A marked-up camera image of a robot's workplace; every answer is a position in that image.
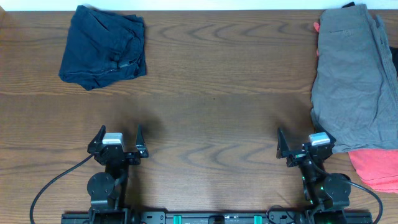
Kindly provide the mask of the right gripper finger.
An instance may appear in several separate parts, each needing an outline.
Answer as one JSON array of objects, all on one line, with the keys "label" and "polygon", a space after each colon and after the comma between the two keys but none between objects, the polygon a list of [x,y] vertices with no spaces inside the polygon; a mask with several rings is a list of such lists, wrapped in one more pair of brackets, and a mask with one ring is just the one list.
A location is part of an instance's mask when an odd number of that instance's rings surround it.
[{"label": "right gripper finger", "polygon": [[278,137],[277,153],[288,153],[289,145],[287,144],[287,141],[285,139],[285,136],[281,128],[277,129],[277,137]]},{"label": "right gripper finger", "polygon": [[332,144],[336,142],[336,139],[321,124],[315,124],[314,128],[316,133],[326,133]]}]

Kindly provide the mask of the grey khaki shorts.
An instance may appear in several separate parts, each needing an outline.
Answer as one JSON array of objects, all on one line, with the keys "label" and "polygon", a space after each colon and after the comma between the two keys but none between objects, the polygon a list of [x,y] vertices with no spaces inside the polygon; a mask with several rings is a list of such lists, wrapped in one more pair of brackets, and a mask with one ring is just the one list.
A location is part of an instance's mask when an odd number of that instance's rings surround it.
[{"label": "grey khaki shorts", "polygon": [[320,16],[312,121],[335,139],[333,152],[397,149],[397,71],[383,20],[365,4]]}]

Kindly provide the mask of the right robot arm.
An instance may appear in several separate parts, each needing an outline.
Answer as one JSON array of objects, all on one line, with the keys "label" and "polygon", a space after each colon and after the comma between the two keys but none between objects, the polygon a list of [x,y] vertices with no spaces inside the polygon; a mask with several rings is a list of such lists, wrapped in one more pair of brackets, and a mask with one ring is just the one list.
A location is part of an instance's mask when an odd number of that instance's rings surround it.
[{"label": "right robot arm", "polygon": [[349,205],[351,187],[344,174],[327,173],[323,163],[332,154],[336,139],[328,132],[308,136],[300,149],[290,149],[281,128],[277,129],[276,158],[286,159],[287,167],[298,167],[302,174],[305,199],[311,203],[295,223],[346,223],[344,208]]}]

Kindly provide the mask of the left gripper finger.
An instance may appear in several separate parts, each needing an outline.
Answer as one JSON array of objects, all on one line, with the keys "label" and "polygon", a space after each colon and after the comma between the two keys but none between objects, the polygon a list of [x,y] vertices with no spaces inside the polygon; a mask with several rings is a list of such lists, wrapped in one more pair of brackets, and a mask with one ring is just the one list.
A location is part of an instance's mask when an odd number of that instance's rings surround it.
[{"label": "left gripper finger", "polygon": [[139,152],[145,152],[146,151],[146,144],[145,140],[142,134],[142,127],[139,124],[137,127],[137,135],[136,135],[136,148]]},{"label": "left gripper finger", "polygon": [[102,125],[99,131],[97,132],[96,136],[89,143],[89,148],[97,149],[100,145],[102,145],[102,140],[105,134],[106,134],[106,126]]}]

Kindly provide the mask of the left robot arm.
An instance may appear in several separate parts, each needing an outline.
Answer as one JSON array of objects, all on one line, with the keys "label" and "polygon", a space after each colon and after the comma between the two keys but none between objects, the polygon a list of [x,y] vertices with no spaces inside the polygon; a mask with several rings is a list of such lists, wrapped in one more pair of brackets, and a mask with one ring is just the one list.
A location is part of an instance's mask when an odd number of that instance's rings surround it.
[{"label": "left robot arm", "polygon": [[140,223],[141,216],[124,206],[129,167],[149,157],[142,127],[137,127],[136,150],[126,152],[122,133],[107,133],[102,126],[87,149],[95,161],[105,166],[104,172],[94,174],[87,184],[91,197],[89,223]]}]

